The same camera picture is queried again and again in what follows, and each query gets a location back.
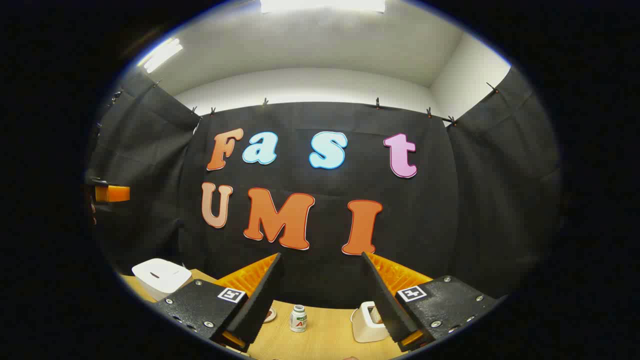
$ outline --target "black fabric backdrop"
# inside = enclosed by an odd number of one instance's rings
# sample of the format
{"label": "black fabric backdrop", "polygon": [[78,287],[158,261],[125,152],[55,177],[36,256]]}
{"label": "black fabric backdrop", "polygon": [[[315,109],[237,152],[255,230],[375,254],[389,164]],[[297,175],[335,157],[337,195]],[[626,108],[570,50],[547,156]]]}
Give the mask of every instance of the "black fabric backdrop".
{"label": "black fabric backdrop", "polygon": [[[541,105],[511,70],[499,94],[490,94],[445,128],[438,117],[400,109],[334,102],[252,106],[199,118],[151,80],[135,73],[102,120],[90,173],[131,186],[131,200],[99,207],[96,233],[116,269],[152,257],[224,276],[282,252],[285,278],[278,300],[308,306],[356,307],[369,300],[358,281],[358,256],[341,247],[349,238],[351,200],[375,200],[376,253],[423,274],[451,274],[499,297],[546,249],[556,224],[557,148]],[[216,134],[242,128],[221,170],[207,171]],[[278,135],[277,159],[249,164],[242,152],[263,131]],[[311,138],[340,131],[346,159],[336,169],[312,168]],[[389,167],[386,137],[406,133],[417,175],[403,179]],[[202,182],[229,185],[227,224],[202,218]],[[316,199],[307,222],[305,251],[276,239],[245,238],[249,188],[271,192],[280,209],[294,192]],[[220,193],[212,198],[218,214]]]}

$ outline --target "fluorescent light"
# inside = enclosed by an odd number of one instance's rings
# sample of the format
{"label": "fluorescent light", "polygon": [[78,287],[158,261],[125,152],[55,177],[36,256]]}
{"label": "fluorescent light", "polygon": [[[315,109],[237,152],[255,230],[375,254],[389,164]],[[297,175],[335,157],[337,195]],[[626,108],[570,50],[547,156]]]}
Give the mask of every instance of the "fluorescent light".
{"label": "fluorescent light", "polygon": [[262,13],[321,7],[383,13],[385,0],[260,0]]}
{"label": "fluorescent light", "polygon": [[177,38],[170,38],[146,55],[138,63],[138,66],[146,61],[144,68],[147,70],[147,73],[151,73],[153,70],[156,70],[158,66],[162,65],[162,63],[164,63],[168,58],[177,54],[180,50],[182,50],[180,40]]}

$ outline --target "white tissue box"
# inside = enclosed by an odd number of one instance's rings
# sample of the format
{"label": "white tissue box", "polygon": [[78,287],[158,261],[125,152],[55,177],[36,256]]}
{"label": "white tissue box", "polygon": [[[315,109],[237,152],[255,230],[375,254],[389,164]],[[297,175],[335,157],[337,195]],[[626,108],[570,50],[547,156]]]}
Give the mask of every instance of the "white tissue box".
{"label": "white tissue box", "polygon": [[163,259],[151,259],[131,268],[142,287],[156,301],[164,299],[191,280],[186,268]]}
{"label": "white tissue box", "polygon": [[371,320],[369,308],[374,306],[373,301],[363,302],[353,315],[353,337],[359,343],[380,341],[389,336],[385,324]]}

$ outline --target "pink letter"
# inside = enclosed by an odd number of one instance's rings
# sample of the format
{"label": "pink letter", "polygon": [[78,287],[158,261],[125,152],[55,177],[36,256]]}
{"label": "pink letter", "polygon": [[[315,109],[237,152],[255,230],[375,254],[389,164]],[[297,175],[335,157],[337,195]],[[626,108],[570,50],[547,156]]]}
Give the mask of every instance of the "pink letter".
{"label": "pink letter", "polygon": [[413,177],[418,169],[415,165],[409,165],[407,161],[407,151],[415,152],[415,144],[406,141],[405,134],[396,134],[384,141],[389,149],[389,165],[391,171],[399,177]]}

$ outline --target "wooden table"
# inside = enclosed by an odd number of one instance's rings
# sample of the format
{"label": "wooden table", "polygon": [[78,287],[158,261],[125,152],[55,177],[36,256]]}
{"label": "wooden table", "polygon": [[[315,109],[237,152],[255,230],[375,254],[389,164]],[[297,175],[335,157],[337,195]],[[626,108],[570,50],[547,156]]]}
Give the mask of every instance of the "wooden table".
{"label": "wooden table", "polygon": [[[191,274],[193,279],[215,281],[199,270],[191,270]],[[135,277],[121,276],[140,297],[155,302]],[[276,318],[262,325],[256,340],[249,346],[248,354],[245,354],[254,359],[342,360],[353,356],[359,360],[387,360],[404,354],[391,337],[373,343],[355,341],[349,321],[354,309],[305,306],[307,331],[292,332],[289,330],[289,314],[293,304],[274,300],[271,306],[277,313]]]}

